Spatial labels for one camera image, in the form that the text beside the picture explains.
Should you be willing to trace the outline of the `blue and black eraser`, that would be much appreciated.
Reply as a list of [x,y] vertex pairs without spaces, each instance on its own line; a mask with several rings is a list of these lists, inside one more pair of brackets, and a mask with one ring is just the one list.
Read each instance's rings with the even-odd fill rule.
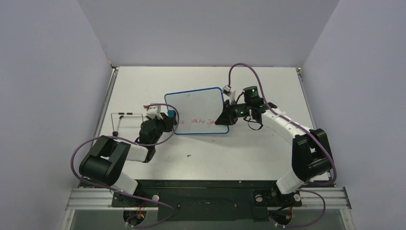
[[174,111],[174,110],[168,110],[168,112],[167,112],[167,116],[168,117],[176,117],[176,112]]

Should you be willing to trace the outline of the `blue framed whiteboard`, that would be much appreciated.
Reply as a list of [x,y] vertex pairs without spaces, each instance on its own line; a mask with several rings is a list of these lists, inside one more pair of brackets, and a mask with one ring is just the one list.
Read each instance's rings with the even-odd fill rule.
[[179,112],[177,135],[227,134],[229,125],[216,125],[223,111],[224,97],[219,87],[167,93],[165,102]]

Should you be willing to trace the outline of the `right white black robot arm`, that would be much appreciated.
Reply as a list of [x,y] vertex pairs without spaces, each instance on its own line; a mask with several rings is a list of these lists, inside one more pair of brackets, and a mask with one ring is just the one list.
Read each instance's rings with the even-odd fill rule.
[[258,88],[243,89],[243,103],[229,86],[222,89],[229,98],[215,121],[219,126],[235,125],[239,118],[248,123],[273,130],[292,146],[292,168],[271,187],[267,199],[275,206],[292,205],[299,202],[297,191],[314,177],[330,171],[333,166],[331,149],[325,131],[310,129],[294,122],[275,104],[260,97]]

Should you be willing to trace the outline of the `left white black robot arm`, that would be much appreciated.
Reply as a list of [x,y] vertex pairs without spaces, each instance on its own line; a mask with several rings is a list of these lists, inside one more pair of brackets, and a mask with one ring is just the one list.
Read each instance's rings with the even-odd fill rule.
[[163,133],[173,133],[179,123],[176,115],[161,113],[142,122],[139,137],[129,141],[118,136],[100,136],[79,165],[75,175],[90,184],[113,190],[131,206],[142,202],[141,184],[123,172],[126,161],[149,163],[156,153]]

